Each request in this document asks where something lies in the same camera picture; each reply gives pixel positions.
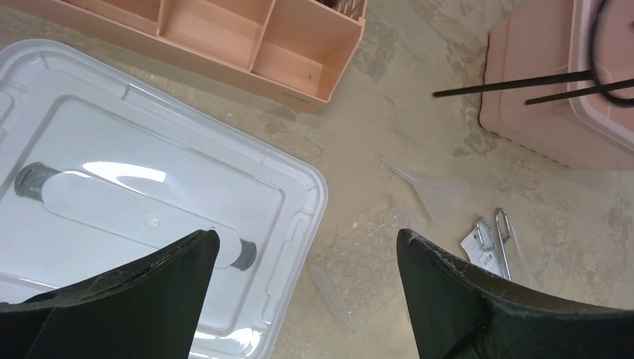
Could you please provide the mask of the peach slotted file organizer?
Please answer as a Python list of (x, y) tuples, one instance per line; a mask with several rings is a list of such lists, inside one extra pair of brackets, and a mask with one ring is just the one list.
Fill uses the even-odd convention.
[(309, 113), (359, 46), (365, 1), (9, 1), (20, 10)]

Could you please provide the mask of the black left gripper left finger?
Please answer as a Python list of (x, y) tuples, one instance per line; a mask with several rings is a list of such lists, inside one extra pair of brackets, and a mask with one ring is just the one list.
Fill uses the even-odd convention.
[(1, 305), (3, 358), (187, 358), (220, 247), (195, 231), (138, 260)]

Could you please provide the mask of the metal crucible tongs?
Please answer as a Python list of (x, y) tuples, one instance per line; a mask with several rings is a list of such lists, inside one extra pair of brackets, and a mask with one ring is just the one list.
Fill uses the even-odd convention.
[(514, 237), (514, 229), (509, 221), (508, 213), (503, 208), (496, 208), (494, 215), (497, 239), (494, 238), (490, 223), (483, 217), (475, 223), (475, 238), (484, 252), (495, 253), (501, 276), (512, 281), (505, 244)]

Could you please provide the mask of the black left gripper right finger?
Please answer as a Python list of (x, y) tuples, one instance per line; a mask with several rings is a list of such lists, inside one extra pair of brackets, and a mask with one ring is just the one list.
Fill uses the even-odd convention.
[(631, 358), (633, 312), (548, 295), (450, 254), (410, 229), (396, 239), (421, 358)]

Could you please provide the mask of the clear plastic well plate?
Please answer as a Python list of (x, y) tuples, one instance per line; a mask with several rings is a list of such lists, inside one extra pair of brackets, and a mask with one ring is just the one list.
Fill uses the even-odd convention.
[(308, 269), (333, 316), (351, 333), (401, 289), (396, 239), (405, 228), (424, 230), (417, 210), (387, 209), (355, 223), (310, 261)]

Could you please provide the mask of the clear plastic funnel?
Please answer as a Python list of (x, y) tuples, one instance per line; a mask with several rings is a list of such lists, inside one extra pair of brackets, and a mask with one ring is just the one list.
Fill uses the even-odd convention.
[(434, 222), (453, 218), (467, 199), (469, 186), (466, 182), (418, 177), (385, 157), (381, 158), (381, 163), (413, 187)]

